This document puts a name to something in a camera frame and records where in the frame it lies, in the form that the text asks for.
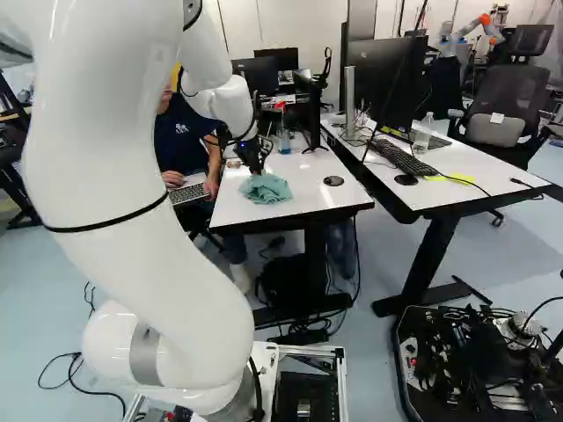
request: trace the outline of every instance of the white robotic arm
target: white robotic arm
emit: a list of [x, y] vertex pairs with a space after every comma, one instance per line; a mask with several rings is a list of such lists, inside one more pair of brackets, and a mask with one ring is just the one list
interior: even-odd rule
[[235, 136], [256, 128], [210, 18], [184, 3], [3, 0], [0, 23], [25, 35], [36, 64], [27, 191], [69, 259], [112, 298], [88, 323], [84, 358], [136, 392], [209, 415], [245, 384], [253, 320], [166, 198], [152, 131], [172, 65], [186, 69], [198, 113]]
[[494, 23], [491, 22], [491, 17], [486, 13], [483, 13], [478, 18], [475, 18], [466, 26], [462, 27], [455, 33], [451, 33], [452, 30], [452, 23], [451, 22], [444, 22], [442, 24], [442, 30], [440, 34], [440, 38], [447, 38], [448, 43], [442, 44], [441, 43], [441, 52], [445, 57], [453, 57], [457, 53], [457, 43], [468, 33], [473, 31], [479, 25], [483, 25], [483, 30], [485, 34], [489, 35], [489, 43], [491, 45], [501, 44], [505, 41], [504, 37], [502, 36], [501, 32], [494, 26]]

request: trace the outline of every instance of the black monitor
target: black monitor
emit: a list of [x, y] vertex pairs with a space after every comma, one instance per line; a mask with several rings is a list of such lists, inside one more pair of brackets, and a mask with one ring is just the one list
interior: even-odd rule
[[232, 70], [246, 79], [251, 94], [258, 91], [260, 95], [269, 96], [280, 88], [277, 62], [273, 57], [233, 60]]
[[355, 105], [369, 108], [377, 128], [410, 131], [427, 47], [428, 37], [349, 43], [347, 66], [355, 66]]
[[296, 85], [296, 91], [309, 93], [307, 113], [304, 120], [310, 138], [307, 139], [309, 148], [304, 152], [314, 151], [317, 148], [325, 149], [320, 145], [320, 107], [323, 90], [318, 86], [317, 81], [311, 78], [310, 72], [309, 75], [306, 72], [293, 72], [293, 81]]
[[510, 38], [510, 53], [522, 57], [542, 55], [553, 33], [553, 25], [518, 25]]
[[299, 69], [299, 49], [297, 47], [254, 50], [254, 57], [275, 57], [279, 71]]

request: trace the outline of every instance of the gray chair cushion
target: gray chair cushion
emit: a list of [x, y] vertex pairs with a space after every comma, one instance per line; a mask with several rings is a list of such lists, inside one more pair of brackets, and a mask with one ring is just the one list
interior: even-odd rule
[[491, 114], [473, 114], [467, 125], [465, 137], [476, 143], [487, 143], [495, 147], [512, 148], [524, 130], [523, 119], [506, 117], [501, 124], [491, 123]]

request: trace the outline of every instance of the teal cloth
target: teal cloth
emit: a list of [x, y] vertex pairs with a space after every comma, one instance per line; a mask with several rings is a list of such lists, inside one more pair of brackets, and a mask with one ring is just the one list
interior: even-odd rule
[[291, 200], [293, 193], [289, 190], [288, 181], [273, 174], [252, 174], [238, 190], [255, 204], [272, 204]]

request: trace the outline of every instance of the black keyboard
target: black keyboard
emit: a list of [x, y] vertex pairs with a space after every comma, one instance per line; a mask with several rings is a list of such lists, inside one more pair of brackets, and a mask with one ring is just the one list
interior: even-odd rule
[[202, 183], [181, 187], [180, 189], [172, 189], [168, 194], [173, 205], [184, 204], [209, 196], [209, 193], [203, 189]]
[[440, 174], [438, 170], [417, 160], [386, 139], [375, 139], [369, 148], [411, 176], [437, 176]]
[[[413, 145], [414, 141], [416, 140], [416, 134], [417, 134], [417, 131], [414, 130], [414, 129], [411, 129], [411, 131], [408, 133], [408, 140], [404, 139], [404, 138], [401, 138], [401, 139], [403, 141]], [[448, 141], [447, 139], [442, 139], [442, 138], [438, 138], [437, 136], [430, 135], [430, 140], [428, 141], [428, 149], [449, 147], [450, 145], [451, 145], [451, 142]]]

